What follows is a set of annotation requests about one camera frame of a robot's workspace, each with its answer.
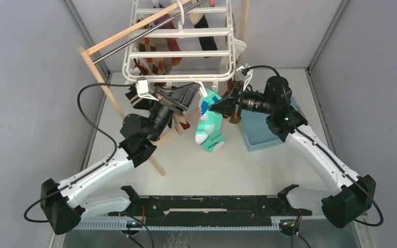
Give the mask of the white plastic sock hanger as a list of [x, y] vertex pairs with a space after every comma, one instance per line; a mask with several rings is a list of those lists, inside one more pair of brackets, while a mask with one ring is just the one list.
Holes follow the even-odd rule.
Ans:
[[[181, 83], [213, 84], [217, 90], [219, 83], [231, 79], [237, 68], [233, 61], [226, 73], [219, 72], [222, 57], [230, 56], [232, 39], [236, 38], [236, 26], [232, 1], [217, 1], [215, 7], [208, 2], [185, 13], [184, 24], [180, 16], [173, 20], [175, 29], [157, 29], [145, 35], [148, 38], [176, 38], [180, 47], [178, 52], [139, 52], [135, 43], [125, 48], [122, 74], [128, 83], [135, 83], [145, 77], [149, 84], [166, 83], [168, 86]], [[133, 62], [134, 58], [181, 57], [182, 60], [167, 75], [141, 75]]]

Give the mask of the green white sock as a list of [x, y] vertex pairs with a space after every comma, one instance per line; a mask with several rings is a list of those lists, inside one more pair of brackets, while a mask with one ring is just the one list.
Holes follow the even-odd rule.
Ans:
[[214, 152], [225, 143], [221, 132], [223, 116], [211, 111], [209, 107], [221, 100], [221, 97], [211, 89], [206, 91], [207, 96], [201, 97], [199, 101], [199, 122], [194, 138], [206, 152]]

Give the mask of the black sock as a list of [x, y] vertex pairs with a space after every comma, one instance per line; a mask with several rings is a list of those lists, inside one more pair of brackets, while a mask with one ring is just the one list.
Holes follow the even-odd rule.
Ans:
[[130, 101], [131, 106], [134, 109], [138, 109], [138, 110], [150, 109], [150, 100], [139, 97], [135, 86], [130, 87], [129, 91], [125, 93], [125, 96]]

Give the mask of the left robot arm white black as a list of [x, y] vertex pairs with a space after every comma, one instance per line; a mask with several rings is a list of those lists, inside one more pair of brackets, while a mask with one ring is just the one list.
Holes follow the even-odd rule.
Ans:
[[138, 198], [115, 193], [94, 196], [93, 192], [116, 176], [137, 168], [157, 149], [155, 144], [171, 123], [191, 105], [200, 83], [174, 88], [157, 86], [150, 114], [128, 114], [120, 130], [124, 140], [114, 142], [114, 151], [99, 162], [59, 182], [52, 178], [41, 185], [40, 207], [56, 235], [65, 234], [86, 218], [109, 212], [135, 215], [140, 211]]

